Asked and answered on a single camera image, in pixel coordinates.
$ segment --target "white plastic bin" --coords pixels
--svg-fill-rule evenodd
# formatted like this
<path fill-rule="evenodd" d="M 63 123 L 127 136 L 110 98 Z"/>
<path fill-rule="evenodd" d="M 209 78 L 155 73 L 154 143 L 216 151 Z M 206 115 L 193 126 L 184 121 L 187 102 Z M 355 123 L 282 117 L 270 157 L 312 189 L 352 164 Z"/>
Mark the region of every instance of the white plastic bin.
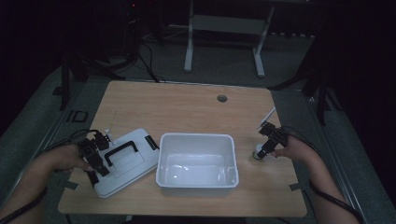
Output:
<path fill-rule="evenodd" d="M 239 183 L 233 139 L 228 134 L 164 134 L 156 181 L 165 194 L 228 194 Z"/>

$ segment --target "wire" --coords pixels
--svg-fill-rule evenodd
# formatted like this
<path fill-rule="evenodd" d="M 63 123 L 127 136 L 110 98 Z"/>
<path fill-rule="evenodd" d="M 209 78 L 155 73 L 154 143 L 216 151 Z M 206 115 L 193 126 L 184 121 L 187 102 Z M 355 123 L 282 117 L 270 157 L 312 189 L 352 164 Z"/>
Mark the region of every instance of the wire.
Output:
<path fill-rule="evenodd" d="M 143 57 L 142 57 L 140 54 L 137 54 L 137 55 L 138 55 L 138 57 L 140 58 L 140 60 L 143 62 L 143 64 L 146 66 L 146 70 L 148 71 L 149 75 L 151 76 L 151 78 L 152 78 L 155 82 L 160 82 L 160 81 L 158 80 L 158 77 L 159 77 L 160 79 L 162 79 L 163 82 L 166 82 L 166 81 L 165 81 L 165 78 L 160 77 L 160 76 L 155 76 L 154 73 L 152 72 L 152 50 L 151 50 L 151 48 L 150 48 L 147 44 L 145 44 L 145 43 L 143 43 L 143 42 L 142 42 L 142 45 L 145 46 L 145 47 L 149 50 L 149 66 L 147 65 L 147 63 L 145 62 L 145 60 L 143 59 Z"/>
<path fill-rule="evenodd" d="M 177 36 L 177 35 L 181 35 L 181 34 L 183 34 L 183 33 L 186 33 L 188 30 L 189 30 L 189 29 L 186 28 L 186 29 L 184 29 L 184 30 L 182 30 L 182 31 L 179 31 L 179 32 L 168 32 L 169 34 L 172 33 L 172 35 L 169 35 L 169 36 L 164 37 L 163 40 L 165 40 L 165 39 L 170 39 L 171 37 L 174 37 L 174 36 Z M 154 39 L 154 40 L 153 40 L 152 38 L 151 38 L 151 39 L 148 39 L 148 37 L 151 36 L 151 35 L 152 35 L 152 34 L 145 35 L 145 36 L 142 37 L 142 39 L 143 39 L 144 41 L 148 41 L 148 42 L 158 42 L 157 39 Z"/>
<path fill-rule="evenodd" d="M 12 212 L 8 216 L 3 217 L 2 219 L 0 219 L 0 224 L 9 223 L 14 218 L 19 217 L 23 213 L 25 213 L 25 212 L 29 211 L 30 209 L 34 208 L 35 206 L 37 206 L 43 200 L 43 198 L 44 198 L 44 196 L 46 196 L 46 194 L 47 194 L 47 188 L 44 188 L 43 191 L 41 191 L 41 193 L 33 201 L 31 201 L 28 204 L 24 205 L 22 208 Z"/>
<path fill-rule="evenodd" d="M 135 67 L 135 68 L 138 68 L 138 69 L 141 69 L 141 70 L 146 70 L 145 68 L 142 68 L 142 67 L 140 67 L 140 66 L 137 66 L 136 64 L 134 65 L 134 67 Z M 160 76 L 155 76 L 155 77 L 162 79 L 162 80 L 163 80 L 163 83 L 166 82 L 166 80 L 165 80 L 164 77 L 160 77 Z"/>
<path fill-rule="evenodd" d="M 347 203 L 342 202 L 341 200 L 334 198 L 332 195 L 327 194 L 325 192 L 320 191 L 315 187 L 315 185 L 312 183 L 311 180 L 309 180 L 309 187 L 314 191 L 318 196 L 326 199 L 327 201 L 334 203 L 335 205 L 347 210 L 350 214 L 352 214 L 358 221 L 359 223 L 363 223 L 363 218 L 361 217 L 361 214 L 356 211 L 352 206 L 350 206 Z"/>
<path fill-rule="evenodd" d="M 309 142 L 308 139 L 301 132 L 299 132 L 297 129 L 290 127 L 290 126 L 282 126 L 279 128 L 279 130 L 282 133 L 288 134 L 290 136 L 293 136 L 293 137 L 299 139 L 300 141 L 302 141 L 303 143 L 305 143 L 307 146 L 311 147 L 312 149 L 314 149 L 314 151 L 316 151 L 318 153 L 318 150 L 315 147 L 315 145 L 312 144 L 311 142 Z"/>
<path fill-rule="evenodd" d="M 283 219 L 283 218 L 281 218 L 281 217 L 277 217 L 276 219 L 277 219 L 277 220 L 280 220 L 280 221 L 282 221 L 282 222 L 284 222 L 284 223 L 290 224 L 287 220 L 285 220 L 285 219 Z"/>
<path fill-rule="evenodd" d="M 56 143 L 50 145 L 49 147 L 46 147 L 44 150 L 40 151 L 35 157 L 37 158 L 39 155 L 41 155 L 43 153 L 46 153 L 48 151 L 51 151 L 51 150 L 53 150 L 56 147 L 63 146 L 63 145 L 66 145 L 66 144 L 71 144 L 71 142 L 73 140 L 75 140 L 76 138 L 79 138 L 79 137 L 81 137 L 83 135 L 86 135 L 88 133 L 98 133 L 98 132 L 99 131 L 97 131 L 97 130 L 89 130 L 89 129 L 78 130 L 78 131 L 70 134 L 70 136 L 68 138 L 65 138 L 65 139 L 63 139 L 63 140 L 61 140 L 59 142 L 56 142 Z"/>

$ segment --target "hand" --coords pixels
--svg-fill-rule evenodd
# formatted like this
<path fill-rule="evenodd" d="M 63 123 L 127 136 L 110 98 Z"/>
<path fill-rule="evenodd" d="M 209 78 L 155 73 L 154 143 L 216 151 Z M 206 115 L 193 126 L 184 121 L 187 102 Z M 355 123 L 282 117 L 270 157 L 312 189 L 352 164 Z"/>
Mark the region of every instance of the hand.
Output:
<path fill-rule="evenodd" d="M 93 171 L 91 166 L 78 156 L 77 145 L 56 147 L 39 156 L 35 161 L 46 164 L 51 171 L 62 170 L 72 172 L 74 168 Z"/>
<path fill-rule="evenodd" d="M 293 161 L 307 164 L 312 160 L 320 159 L 318 153 L 299 139 L 289 135 L 288 145 L 285 148 L 270 153 L 275 157 L 288 157 Z"/>

